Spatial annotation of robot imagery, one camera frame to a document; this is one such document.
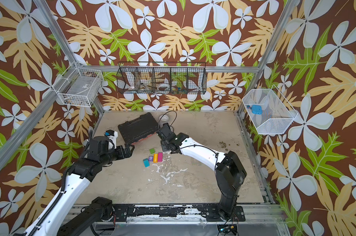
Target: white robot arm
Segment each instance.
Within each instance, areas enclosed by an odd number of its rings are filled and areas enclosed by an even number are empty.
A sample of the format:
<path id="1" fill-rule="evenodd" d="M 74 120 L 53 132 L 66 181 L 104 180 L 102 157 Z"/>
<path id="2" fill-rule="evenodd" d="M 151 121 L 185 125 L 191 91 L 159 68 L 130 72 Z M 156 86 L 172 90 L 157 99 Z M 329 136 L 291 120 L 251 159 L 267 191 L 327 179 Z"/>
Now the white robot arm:
<path id="1" fill-rule="evenodd" d="M 222 193 L 218 204 L 218 214 L 229 220 L 237 203 L 237 194 L 246 177 L 237 155 L 218 152 L 199 144 L 188 135 L 171 132 L 166 123 L 158 131 L 164 151 L 180 153 L 206 164 L 215 172 L 216 181 Z M 52 201 L 23 234 L 14 236 L 78 236 L 88 225 L 100 219 L 112 217 L 112 201 L 97 197 L 85 210 L 60 227 L 65 216 L 85 188 L 93 181 L 102 167 L 115 160 L 129 158 L 134 150 L 133 145 L 116 146 L 117 132 L 108 130 L 105 136 L 97 136 L 90 140 L 89 148 L 85 149 L 73 165 L 68 168 L 62 179 L 62 187 Z"/>

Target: beige tabletop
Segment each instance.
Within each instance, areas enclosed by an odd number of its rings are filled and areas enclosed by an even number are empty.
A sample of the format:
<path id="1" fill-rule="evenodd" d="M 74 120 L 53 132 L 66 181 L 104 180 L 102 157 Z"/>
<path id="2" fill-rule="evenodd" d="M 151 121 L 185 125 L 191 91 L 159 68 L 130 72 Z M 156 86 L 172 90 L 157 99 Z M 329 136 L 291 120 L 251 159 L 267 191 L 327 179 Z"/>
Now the beige tabletop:
<path id="1" fill-rule="evenodd" d="M 152 112 L 158 117 L 165 112 Z M 117 126 L 133 120 L 145 112 L 105 112 L 94 136 L 101 136 L 108 129 L 118 131 Z M 180 132 L 195 141 L 217 151 L 235 152 L 247 176 L 239 190 L 237 202 L 263 202 L 260 186 L 247 156 L 241 133 L 233 112 L 178 111 L 175 134 Z M 170 121 L 175 117 L 169 114 Z M 116 145 L 123 145 L 119 133 Z M 221 197 L 214 171 L 194 158 L 182 154 L 164 153 L 163 162 L 145 167 L 143 159 L 150 156 L 149 149 L 161 152 L 160 138 L 154 134 L 135 144 L 131 158 L 114 161 L 96 175 L 76 201 L 88 204 L 98 196 L 109 198 L 118 204 L 147 203 L 210 203 Z"/>

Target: pink block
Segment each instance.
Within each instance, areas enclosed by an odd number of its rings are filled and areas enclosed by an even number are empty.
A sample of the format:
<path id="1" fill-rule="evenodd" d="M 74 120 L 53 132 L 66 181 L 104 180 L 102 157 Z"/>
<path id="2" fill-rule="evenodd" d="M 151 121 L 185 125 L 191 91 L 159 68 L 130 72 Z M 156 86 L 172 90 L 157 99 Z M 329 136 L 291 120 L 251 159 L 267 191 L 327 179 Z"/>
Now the pink block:
<path id="1" fill-rule="evenodd" d="M 158 153 L 158 162 L 162 162 L 162 153 Z"/>

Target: black wire basket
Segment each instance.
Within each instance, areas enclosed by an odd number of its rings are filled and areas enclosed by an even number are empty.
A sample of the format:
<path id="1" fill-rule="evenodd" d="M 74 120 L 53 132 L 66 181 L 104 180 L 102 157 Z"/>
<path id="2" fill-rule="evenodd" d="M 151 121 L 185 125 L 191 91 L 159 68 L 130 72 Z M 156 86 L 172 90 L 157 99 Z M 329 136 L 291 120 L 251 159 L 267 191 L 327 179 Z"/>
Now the black wire basket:
<path id="1" fill-rule="evenodd" d="M 174 66 L 172 64 L 176 62 L 163 62 L 163 66 L 153 66 L 156 62 L 147 64 L 150 66 L 119 62 L 116 77 L 120 93 L 204 94 L 207 89 L 205 63 L 190 62 Z"/>

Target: brown wall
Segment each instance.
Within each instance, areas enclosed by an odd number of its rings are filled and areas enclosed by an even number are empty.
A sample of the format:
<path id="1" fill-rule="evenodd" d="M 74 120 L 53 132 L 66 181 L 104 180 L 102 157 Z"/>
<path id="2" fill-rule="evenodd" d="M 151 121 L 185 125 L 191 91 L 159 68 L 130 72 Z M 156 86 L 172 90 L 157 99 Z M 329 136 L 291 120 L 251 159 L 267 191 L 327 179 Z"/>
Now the brown wall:
<path id="1" fill-rule="evenodd" d="M 208 4 L 198 5 L 196 0 L 167 1 L 171 6 L 176 5 L 176 11 L 174 7 L 168 9 L 163 1 L 124 0 L 113 4 L 106 3 L 118 12 L 126 12 L 127 17 L 130 17 L 129 21 L 132 21 L 132 28 L 127 29 L 126 17 L 117 19 L 111 10 L 109 13 L 102 12 L 101 9 L 105 9 L 106 6 L 100 0 L 77 1 L 80 5 L 74 1 L 71 2 L 74 7 L 70 7 L 70 11 L 57 1 L 48 1 L 48 4 L 56 13 L 57 22 L 71 43 L 77 58 L 83 64 L 91 65 L 117 65 L 118 62 L 133 62 L 134 65 L 138 65 L 137 61 L 140 60 L 163 60 L 176 65 L 181 61 L 187 62 L 187 58 L 183 56 L 183 50 L 185 50 L 190 54 L 189 59 L 200 62 L 201 66 L 204 62 L 207 66 L 235 66 L 240 65 L 241 61 L 242 65 L 256 66 L 258 59 L 265 51 L 284 5 L 284 1 L 281 0 L 270 1 L 270 3 L 249 0 L 221 1 L 216 5 L 216 12 L 219 12 L 219 19 L 216 21 L 218 23 L 214 24 L 214 10 L 212 9 L 208 16 L 208 24 L 203 28 L 199 19 L 206 19 L 206 17 L 199 16 L 198 11 L 209 6 Z M 140 25 L 137 24 L 138 19 L 143 18 L 142 14 L 146 6 L 149 7 L 147 19 L 150 20 L 148 21 L 150 28 L 145 21 L 142 24 L 140 22 Z M 165 9 L 163 16 L 158 15 L 158 9 Z M 248 11 L 248 9 L 250 11 L 245 15 L 246 20 L 237 20 L 242 16 L 240 12 Z M 228 16 L 228 23 L 224 28 L 220 21 L 226 16 Z M 154 53 L 153 58 L 150 54 L 143 57 L 145 51 L 145 49 L 142 50 L 142 47 L 145 47 L 143 42 L 146 42 L 145 44 L 150 42 L 149 48 L 154 47 L 151 49 Z M 229 55 L 227 59 L 230 42 L 232 48 L 238 47 L 238 50 L 233 50 L 234 58 Z M 155 108 L 200 110 L 213 109 L 213 107 L 222 110 L 237 110 L 247 86 L 241 82 L 251 78 L 251 76 L 242 74 L 209 73 L 207 86 L 213 86 L 207 89 L 208 93 L 203 97 L 185 94 L 124 96 L 117 91 L 115 75 L 115 73 L 105 74 L 108 85 L 103 89 L 103 95 L 99 96 L 102 105 L 110 110 Z M 233 84 L 239 87 L 235 92 L 232 92 L 232 88 L 235 87 Z"/>
<path id="2" fill-rule="evenodd" d="M 355 236 L 356 0 L 304 0 L 292 18 L 259 87 L 285 89 L 299 117 L 284 135 L 257 135 L 246 124 L 291 235 Z M 341 45 L 340 55 L 326 55 L 331 45 Z"/>
<path id="3" fill-rule="evenodd" d="M 28 30 L 24 24 L 21 28 L 20 21 L 30 12 L 38 26 Z M 31 1 L 0 1 L 0 148 L 68 65 L 40 16 Z M 93 108 L 89 111 L 71 107 L 70 118 L 65 116 L 66 108 L 55 102 L 1 170 L 0 235 L 24 230 L 43 211 L 60 186 L 62 172 L 81 153 L 96 114 Z M 63 122 L 67 127 L 74 125 L 67 145 L 62 135 Z M 47 174 L 40 170 L 45 166 Z"/>

